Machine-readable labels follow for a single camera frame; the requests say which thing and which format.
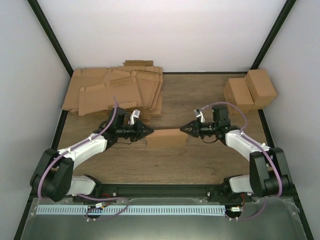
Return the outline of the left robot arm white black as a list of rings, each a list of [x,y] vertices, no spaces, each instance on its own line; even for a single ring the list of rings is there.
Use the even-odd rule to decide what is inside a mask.
[[[92,176],[75,176],[74,170],[95,155],[107,151],[122,138],[137,142],[154,130],[140,119],[140,111],[128,114],[125,109],[114,107],[108,120],[84,140],[63,148],[45,150],[30,179],[30,186],[39,198],[49,198],[54,202],[69,195],[85,195],[91,202],[102,196],[100,182]]]

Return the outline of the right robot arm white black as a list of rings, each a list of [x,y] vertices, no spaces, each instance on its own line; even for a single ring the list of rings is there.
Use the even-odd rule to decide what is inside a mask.
[[[207,122],[203,108],[194,110],[196,119],[180,128],[180,131],[194,138],[204,139],[214,136],[225,146],[234,149],[249,162],[249,174],[231,176],[224,179],[222,195],[229,202],[242,193],[259,198],[280,197],[293,186],[293,180],[285,156],[279,147],[259,143],[244,132],[244,127],[231,124],[227,102],[210,105],[212,122]]]

